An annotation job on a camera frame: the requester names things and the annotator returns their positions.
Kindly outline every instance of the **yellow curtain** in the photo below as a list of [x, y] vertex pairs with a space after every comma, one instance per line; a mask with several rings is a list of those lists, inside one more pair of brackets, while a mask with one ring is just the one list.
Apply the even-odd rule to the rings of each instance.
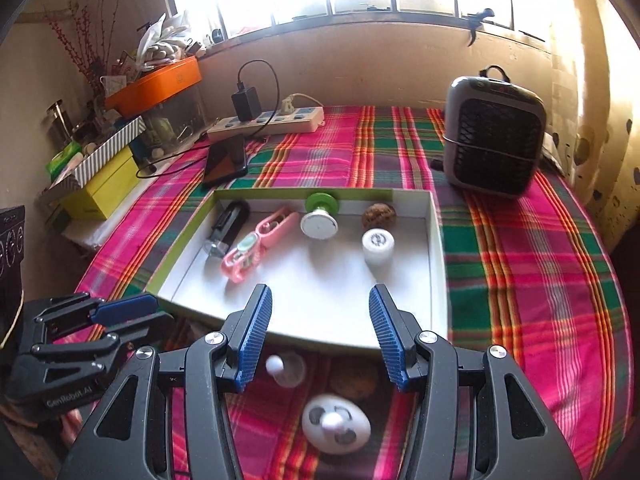
[[609, 0], [553, 0], [560, 163], [611, 251], [640, 208], [640, 50]]

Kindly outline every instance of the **portable fan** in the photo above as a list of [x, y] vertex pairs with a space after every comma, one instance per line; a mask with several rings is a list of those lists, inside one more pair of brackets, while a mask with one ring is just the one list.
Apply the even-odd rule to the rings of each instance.
[[[503, 80], [491, 79], [495, 68]], [[444, 172], [456, 186], [519, 197], [538, 166], [546, 112], [533, 92], [491, 65], [450, 86], [445, 114]]]

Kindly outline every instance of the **smartphone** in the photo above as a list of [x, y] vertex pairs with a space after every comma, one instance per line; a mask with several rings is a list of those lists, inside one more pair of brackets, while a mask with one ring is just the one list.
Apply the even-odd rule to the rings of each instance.
[[248, 173], [244, 136], [236, 135], [209, 146], [202, 187], [210, 189]]

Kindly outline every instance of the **pink plastic toy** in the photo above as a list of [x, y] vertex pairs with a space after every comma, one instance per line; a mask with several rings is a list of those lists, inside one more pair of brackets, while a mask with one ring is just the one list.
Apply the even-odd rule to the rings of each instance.
[[276, 245], [280, 239], [300, 223], [300, 214], [287, 206], [262, 220], [255, 231], [245, 236], [235, 249], [222, 259], [222, 273], [234, 283], [240, 283], [247, 274], [262, 261], [267, 249]]

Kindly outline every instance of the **striped tablecloth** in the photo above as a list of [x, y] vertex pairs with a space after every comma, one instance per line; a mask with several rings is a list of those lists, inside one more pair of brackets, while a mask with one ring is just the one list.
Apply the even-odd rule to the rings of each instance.
[[[314, 134], [253, 143], [249, 173], [231, 187], [434, 190], [452, 306], [450, 338], [466, 348], [507, 348], [551, 410], [584, 478], [592, 478], [629, 425], [632, 354], [609, 259], [564, 181], [538, 172], [515, 202], [463, 192], [428, 167], [428, 158], [442, 153], [438, 110], [336, 107], [325, 115], [325, 126]], [[205, 153], [186, 154], [174, 168]], [[203, 165], [155, 181], [78, 290], [105, 298], [143, 290], [207, 195], [199, 186]], [[98, 334], [85, 331], [74, 340]], [[311, 373], [300, 392], [276, 388], [258, 373], [244, 395], [229, 400], [246, 477], [394, 479], [414, 398], [398, 394], [382, 377], [375, 403], [364, 402], [374, 427], [367, 447], [340, 460], [319, 455], [302, 436], [300, 413], [309, 395], [328, 389], [335, 364], [306, 358]], [[178, 414], [179, 470], [187, 467], [183, 427]]]

